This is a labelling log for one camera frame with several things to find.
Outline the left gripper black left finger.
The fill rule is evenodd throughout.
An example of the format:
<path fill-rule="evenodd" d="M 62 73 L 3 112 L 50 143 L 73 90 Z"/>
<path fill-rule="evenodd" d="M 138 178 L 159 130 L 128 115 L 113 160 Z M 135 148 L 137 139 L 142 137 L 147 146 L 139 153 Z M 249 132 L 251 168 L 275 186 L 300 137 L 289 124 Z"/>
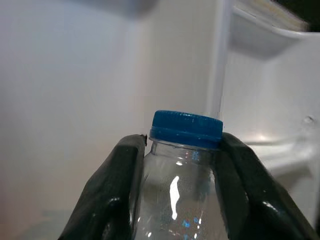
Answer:
<path fill-rule="evenodd" d="M 61 240 L 132 240 L 147 136 L 123 137 L 85 184 L 59 236 Z"/>

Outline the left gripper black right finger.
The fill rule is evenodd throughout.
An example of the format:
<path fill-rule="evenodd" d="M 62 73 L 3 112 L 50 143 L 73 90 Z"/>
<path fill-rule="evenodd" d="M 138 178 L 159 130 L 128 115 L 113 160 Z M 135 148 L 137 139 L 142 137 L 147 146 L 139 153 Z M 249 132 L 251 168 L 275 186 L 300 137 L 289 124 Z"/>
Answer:
<path fill-rule="evenodd" d="M 228 239 L 320 238 L 249 146 L 224 132 L 219 149 L 215 186 Z"/>

